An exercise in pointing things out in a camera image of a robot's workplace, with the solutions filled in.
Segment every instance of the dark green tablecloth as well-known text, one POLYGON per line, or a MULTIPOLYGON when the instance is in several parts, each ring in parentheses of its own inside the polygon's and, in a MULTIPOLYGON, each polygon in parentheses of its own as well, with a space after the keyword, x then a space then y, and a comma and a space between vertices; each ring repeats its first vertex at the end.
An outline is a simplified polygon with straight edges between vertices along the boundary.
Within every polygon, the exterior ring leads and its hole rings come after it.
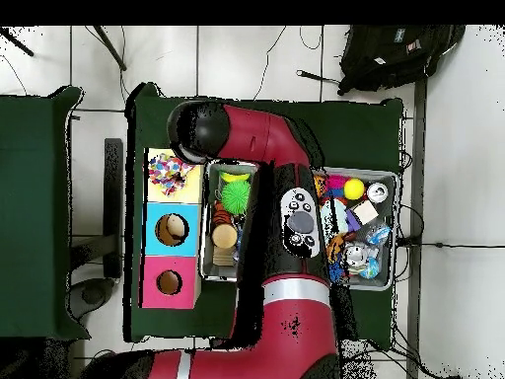
POLYGON ((81 90, 0 96, 0 337, 86 338, 67 314, 65 148, 81 90))
MULTIPOLYGON (((134 185, 131 186, 135 191, 132 206, 134 216, 127 219, 133 228, 131 301, 137 300, 138 291, 143 149, 170 147, 167 117, 184 100, 160 97, 153 84, 139 86, 129 99, 127 114, 131 118, 128 127, 128 158, 133 165, 134 172, 130 172, 130 177, 134 173, 134 185)), ((233 102, 233 105, 304 120, 323 148, 326 166, 398 171, 398 133, 402 112, 400 100, 390 100, 382 105, 267 101, 233 102)), ((374 340, 381 347, 388 348, 391 344, 392 290, 352 291, 352 301, 359 338, 374 340)), ((132 304, 131 312, 126 313, 125 324, 131 326, 135 340, 144 335, 223 338, 231 330, 234 306, 234 284, 203 281, 201 295, 194 310, 139 309, 136 304, 132 304)))

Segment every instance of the robot control panel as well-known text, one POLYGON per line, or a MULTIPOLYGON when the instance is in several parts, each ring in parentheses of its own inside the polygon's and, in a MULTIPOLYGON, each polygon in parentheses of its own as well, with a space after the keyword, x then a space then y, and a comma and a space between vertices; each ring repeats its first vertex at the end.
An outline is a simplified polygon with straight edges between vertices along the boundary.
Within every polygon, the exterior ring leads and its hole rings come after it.
POLYGON ((320 252, 316 203, 302 188, 284 193, 280 201, 283 244, 299 258, 313 258, 320 252))

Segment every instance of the red robot arm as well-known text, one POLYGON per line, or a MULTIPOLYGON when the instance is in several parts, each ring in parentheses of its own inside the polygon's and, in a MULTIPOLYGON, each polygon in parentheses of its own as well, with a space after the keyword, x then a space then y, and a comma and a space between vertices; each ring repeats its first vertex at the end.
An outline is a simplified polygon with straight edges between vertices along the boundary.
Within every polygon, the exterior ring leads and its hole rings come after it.
POLYGON ((190 163, 222 158, 273 165, 271 202, 250 196, 250 207, 270 205, 272 219, 264 230, 258 342, 238 351, 159 352, 148 379, 302 379, 326 356, 336 359, 321 220, 299 133, 282 116, 215 102, 179 105, 168 132, 171 147, 190 163))

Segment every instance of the green spiky ball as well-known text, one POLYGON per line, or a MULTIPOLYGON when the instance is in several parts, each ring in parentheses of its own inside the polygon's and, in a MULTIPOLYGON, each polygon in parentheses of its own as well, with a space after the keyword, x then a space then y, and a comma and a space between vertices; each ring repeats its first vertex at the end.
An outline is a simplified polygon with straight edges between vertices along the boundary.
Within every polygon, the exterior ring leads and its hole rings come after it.
POLYGON ((221 202, 225 210, 234 215, 246 212, 250 190, 251 185, 246 181, 236 181, 225 185, 221 192, 221 202))

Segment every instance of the yellow box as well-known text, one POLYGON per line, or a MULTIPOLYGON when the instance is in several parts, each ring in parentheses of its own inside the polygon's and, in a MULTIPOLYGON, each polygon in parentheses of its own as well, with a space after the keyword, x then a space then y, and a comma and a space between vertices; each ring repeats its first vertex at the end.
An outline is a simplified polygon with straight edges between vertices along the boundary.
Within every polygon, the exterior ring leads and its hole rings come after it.
MULTIPOLYGON (((165 153, 169 157, 175 157, 171 149, 150 148, 148 160, 157 158, 165 153)), ((161 203, 200 203, 203 188, 203 170, 201 165, 196 165, 185 177, 184 187, 166 196, 162 192, 160 184, 154 185, 149 179, 147 181, 147 200, 149 202, 161 203)))

